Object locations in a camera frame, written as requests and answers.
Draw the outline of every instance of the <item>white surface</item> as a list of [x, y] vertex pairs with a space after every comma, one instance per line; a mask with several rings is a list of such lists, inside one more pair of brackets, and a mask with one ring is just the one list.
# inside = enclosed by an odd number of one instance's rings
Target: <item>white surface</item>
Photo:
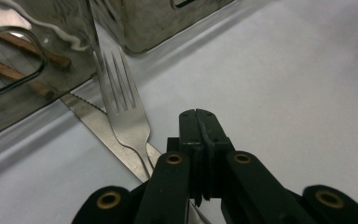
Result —
[[[206, 109], [288, 189], [358, 202], [358, 0], [237, 1], [128, 61], [157, 149]], [[95, 81], [79, 94], [102, 104]], [[70, 223], [94, 190], [138, 184], [59, 101], [0, 134], [0, 223]]]

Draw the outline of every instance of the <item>wooden handle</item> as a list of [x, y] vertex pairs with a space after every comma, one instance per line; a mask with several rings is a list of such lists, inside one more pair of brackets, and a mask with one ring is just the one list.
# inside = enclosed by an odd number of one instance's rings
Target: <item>wooden handle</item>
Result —
[[[0, 34], [0, 41], [8, 43], [9, 45], [18, 48], [22, 51], [25, 52], [29, 52], [34, 56], [39, 56], [39, 52], [36, 50], [36, 48], [34, 47], [34, 45], [29, 42], [26, 41], [22, 38], [19, 38], [15, 35], [11, 35], [11, 34]], [[71, 60], [65, 57], [62, 57], [60, 55], [48, 52], [46, 50], [46, 54], [49, 58], [49, 60], [58, 65], [60, 68], [62, 69], [69, 69], [71, 67]]]
[[[19, 80], [25, 77], [24, 74], [11, 68], [4, 63], [0, 62], [0, 75], [10, 80]], [[37, 94], [44, 96], [46, 99], [51, 99], [54, 96], [54, 92], [51, 91], [46, 85], [38, 81], [30, 81], [27, 83]]]

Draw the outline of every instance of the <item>knife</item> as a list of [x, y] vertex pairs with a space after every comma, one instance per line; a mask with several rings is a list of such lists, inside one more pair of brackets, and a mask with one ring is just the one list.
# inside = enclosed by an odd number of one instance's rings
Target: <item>knife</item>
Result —
[[[105, 112], [72, 93], [66, 93], [61, 100], [138, 179], [142, 182], [148, 180], [148, 175], [138, 154], [118, 142]], [[161, 153], [149, 143], [146, 144], [146, 150], [150, 161], [156, 166]], [[198, 208], [195, 206], [188, 208], [188, 224], [211, 224]]]

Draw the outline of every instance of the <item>metal fork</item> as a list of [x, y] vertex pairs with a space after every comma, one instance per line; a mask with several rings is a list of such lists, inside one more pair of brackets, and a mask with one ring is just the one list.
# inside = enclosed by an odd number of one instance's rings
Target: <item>metal fork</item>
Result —
[[[105, 82], [103, 71], [101, 67], [97, 65], [97, 75], [103, 96], [103, 103], [118, 142], [126, 147], [132, 148], [138, 153], [146, 173], [150, 177], [153, 173], [153, 167], [146, 151], [146, 143], [150, 135], [150, 126], [123, 50], [119, 48], [119, 51], [121, 61], [124, 65], [124, 78], [120, 73], [117, 60], [112, 50], [111, 53], [116, 68], [117, 80], [113, 77], [105, 54], [103, 54], [103, 65], [106, 68], [109, 82]], [[107, 89], [107, 85], [109, 84], [113, 94]]]

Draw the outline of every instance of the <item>white table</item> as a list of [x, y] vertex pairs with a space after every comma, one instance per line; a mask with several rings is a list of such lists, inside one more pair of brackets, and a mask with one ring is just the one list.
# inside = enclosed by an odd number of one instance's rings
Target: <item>white table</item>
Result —
[[[358, 202], [358, 0], [239, 0], [128, 61], [161, 152], [206, 109], [286, 188]], [[95, 80], [76, 93], [103, 105]], [[0, 223], [71, 223], [96, 189], [139, 184], [61, 101], [0, 133]], [[217, 201], [201, 210], [223, 222]]]

